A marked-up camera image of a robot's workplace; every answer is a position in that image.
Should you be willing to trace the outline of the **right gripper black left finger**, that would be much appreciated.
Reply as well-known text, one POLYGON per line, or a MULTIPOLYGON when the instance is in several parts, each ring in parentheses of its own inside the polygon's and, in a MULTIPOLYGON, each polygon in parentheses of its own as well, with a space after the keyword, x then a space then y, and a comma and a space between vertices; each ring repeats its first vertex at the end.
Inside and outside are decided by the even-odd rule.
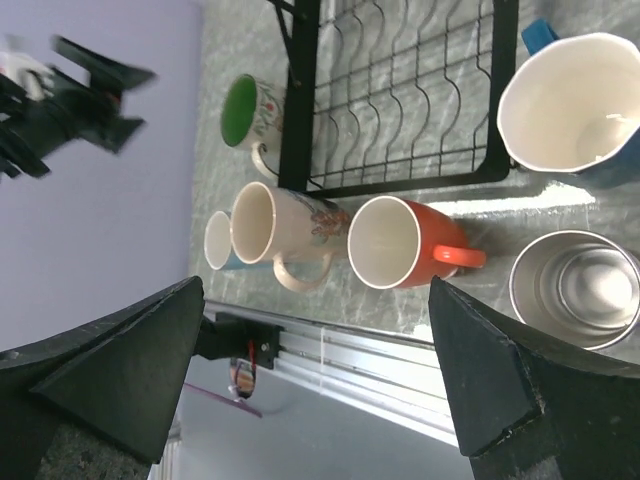
POLYGON ((163 455, 203 309, 194 276, 3 351, 2 478, 147 478, 163 455))

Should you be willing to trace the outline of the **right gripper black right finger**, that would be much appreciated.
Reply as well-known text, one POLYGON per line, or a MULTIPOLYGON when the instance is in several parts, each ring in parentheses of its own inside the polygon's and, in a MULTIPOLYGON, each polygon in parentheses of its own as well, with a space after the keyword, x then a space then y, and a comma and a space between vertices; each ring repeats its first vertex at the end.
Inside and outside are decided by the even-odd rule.
POLYGON ((475 478, 638 478, 638 365, 540 332, 440 278, 428 306, 475 478))

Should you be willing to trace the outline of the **cream mug green interior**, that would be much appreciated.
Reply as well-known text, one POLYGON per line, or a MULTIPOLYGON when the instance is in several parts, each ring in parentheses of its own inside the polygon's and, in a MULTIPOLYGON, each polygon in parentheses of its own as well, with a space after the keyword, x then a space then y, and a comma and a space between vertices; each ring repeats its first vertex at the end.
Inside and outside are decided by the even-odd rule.
POLYGON ((220 115, 224 143, 248 150, 256 169, 272 181, 278 180, 278 172, 265 157, 280 153, 285 98, 284 87, 243 74, 229 88, 220 115))

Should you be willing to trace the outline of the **tall cream coral-pattern mug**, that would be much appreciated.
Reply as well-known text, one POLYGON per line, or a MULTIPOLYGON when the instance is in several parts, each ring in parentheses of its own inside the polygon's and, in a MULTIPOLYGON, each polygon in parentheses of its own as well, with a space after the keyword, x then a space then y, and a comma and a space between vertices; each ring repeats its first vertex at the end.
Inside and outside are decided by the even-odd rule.
POLYGON ((329 200, 255 181, 233 203, 231 243, 240 260, 270 262, 283 287, 303 293, 319 287, 333 261, 346 255, 351 220, 351 212, 329 200), (287 268, 315 261, 322 270, 314 280, 300 280, 287 268))

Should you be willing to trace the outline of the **dark blue mug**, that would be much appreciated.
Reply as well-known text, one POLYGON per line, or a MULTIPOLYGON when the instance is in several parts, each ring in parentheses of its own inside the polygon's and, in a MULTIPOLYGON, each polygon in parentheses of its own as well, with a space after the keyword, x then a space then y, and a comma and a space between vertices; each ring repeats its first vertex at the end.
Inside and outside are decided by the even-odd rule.
POLYGON ((497 110, 510 157, 584 188, 638 180, 638 47, 604 32, 561 38, 543 19, 521 37, 529 57, 497 110))

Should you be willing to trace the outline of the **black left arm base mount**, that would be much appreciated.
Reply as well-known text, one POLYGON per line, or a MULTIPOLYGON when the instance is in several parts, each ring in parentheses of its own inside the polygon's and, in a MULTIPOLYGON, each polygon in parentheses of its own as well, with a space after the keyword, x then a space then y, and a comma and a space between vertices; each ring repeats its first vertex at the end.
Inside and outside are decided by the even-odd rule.
POLYGON ((240 358, 273 370, 282 328, 238 315, 217 312, 202 317, 194 356, 207 360, 240 358))

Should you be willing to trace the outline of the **orange mug white interior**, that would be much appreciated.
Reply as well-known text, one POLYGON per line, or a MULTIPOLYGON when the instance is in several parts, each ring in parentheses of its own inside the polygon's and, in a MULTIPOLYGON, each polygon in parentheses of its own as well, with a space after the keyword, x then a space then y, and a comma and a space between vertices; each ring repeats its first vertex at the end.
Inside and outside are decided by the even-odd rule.
POLYGON ((481 268, 484 251, 474 249, 460 225, 425 204, 382 195, 355 213, 348 257, 356 276, 378 290, 428 285, 460 268, 481 268))

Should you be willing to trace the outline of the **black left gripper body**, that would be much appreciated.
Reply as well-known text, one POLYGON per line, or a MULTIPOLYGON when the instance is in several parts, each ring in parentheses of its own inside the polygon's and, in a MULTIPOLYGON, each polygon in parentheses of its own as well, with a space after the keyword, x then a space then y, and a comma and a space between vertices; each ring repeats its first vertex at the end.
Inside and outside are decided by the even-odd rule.
POLYGON ((34 122, 30 147, 50 154, 67 142, 81 139, 114 154, 145 125, 140 117, 121 114, 123 95, 156 78, 146 68, 98 54, 65 37, 53 37, 53 49, 85 69, 88 82, 80 83, 54 69, 52 95, 30 111, 34 122))

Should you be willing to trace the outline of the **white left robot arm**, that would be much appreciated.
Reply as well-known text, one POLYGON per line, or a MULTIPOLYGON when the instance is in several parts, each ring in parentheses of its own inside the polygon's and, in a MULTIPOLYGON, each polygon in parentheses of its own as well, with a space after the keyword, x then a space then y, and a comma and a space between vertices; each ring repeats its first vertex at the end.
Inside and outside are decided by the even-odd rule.
POLYGON ((50 168, 44 158, 75 140, 117 154, 145 124, 121 115, 122 96, 154 80, 153 71, 60 35, 51 45, 87 71, 86 84, 22 51, 18 36, 8 35, 1 50, 1 173, 10 178, 46 176, 50 168))

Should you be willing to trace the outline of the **light blue mug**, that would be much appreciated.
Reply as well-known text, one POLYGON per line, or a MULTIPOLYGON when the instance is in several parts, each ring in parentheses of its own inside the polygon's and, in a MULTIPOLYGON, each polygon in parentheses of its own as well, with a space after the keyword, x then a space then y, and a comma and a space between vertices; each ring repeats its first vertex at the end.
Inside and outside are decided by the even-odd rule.
POLYGON ((209 266, 215 271, 239 270, 246 267, 232 246, 228 212, 216 211, 209 218, 204 234, 204 254, 209 266))

